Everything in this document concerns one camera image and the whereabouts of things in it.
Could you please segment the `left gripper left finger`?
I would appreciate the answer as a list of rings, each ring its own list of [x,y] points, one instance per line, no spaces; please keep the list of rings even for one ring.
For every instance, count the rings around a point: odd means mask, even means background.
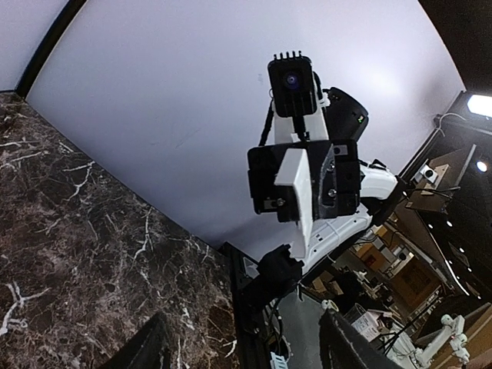
[[[165,316],[155,313],[101,369],[171,367],[171,348]]]

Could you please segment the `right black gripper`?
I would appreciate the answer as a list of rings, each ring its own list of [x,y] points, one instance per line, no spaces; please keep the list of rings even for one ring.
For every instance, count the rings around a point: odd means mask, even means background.
[[[248,182],[256,214],[285,222],[353,215],[361,170],[354,140],[267,145],[248,151]]]

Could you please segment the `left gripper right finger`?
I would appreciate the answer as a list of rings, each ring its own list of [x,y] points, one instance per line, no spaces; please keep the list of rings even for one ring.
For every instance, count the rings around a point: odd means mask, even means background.
[[[337,311],[327,309],[319,320],[323,368],[390,369],[400,366],[374,349]]]

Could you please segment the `white battery cover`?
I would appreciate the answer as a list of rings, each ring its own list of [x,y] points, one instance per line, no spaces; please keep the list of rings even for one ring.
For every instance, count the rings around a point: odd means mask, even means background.
[[[294,209],[298,211],[291,254],[294,258],[304,259],[308,254],[313,226],[311,173],[305,149],[289,148],[285,152],[274,184],[281,190],[290,191],[294,196],[288,202],[294,203]]]

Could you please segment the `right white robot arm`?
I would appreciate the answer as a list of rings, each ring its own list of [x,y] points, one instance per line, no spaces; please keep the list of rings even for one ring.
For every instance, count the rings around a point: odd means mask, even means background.
[[[259,312],[275,298],[311,283],[395,209],[404,181],[378,160],[362,161],[357,140],[368,113],[339,88],[321,92],[317,141],[259,145],[248,152],[248,181],[257,214],[276,213],[296,225],[294,240],[258,262],[258,276],[239,295]]]

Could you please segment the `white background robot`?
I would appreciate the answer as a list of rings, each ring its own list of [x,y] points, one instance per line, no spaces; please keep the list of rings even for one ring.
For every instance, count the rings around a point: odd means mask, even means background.
[[[445,314],[440,322],[442,328],[424,349],[417,347],[410,336],[401,330],[387,342],[385,356],[401,368],[430,368],[438,351],[448,345],[461,367],[466,368],[470,362],[470,353],[466,349],[465,318],[462,315],[452,318]]]

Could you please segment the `left black frame post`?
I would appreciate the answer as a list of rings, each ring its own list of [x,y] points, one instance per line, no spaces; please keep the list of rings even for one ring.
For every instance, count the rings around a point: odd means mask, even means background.
[[[69,0],[58,13],[38,47],[35,49],[33,56],[30,58],[15,87],[15,93],[21,98],[26,99],[28,97],[39,73],[54,51],[55,46],[86,3],[87,0]]]

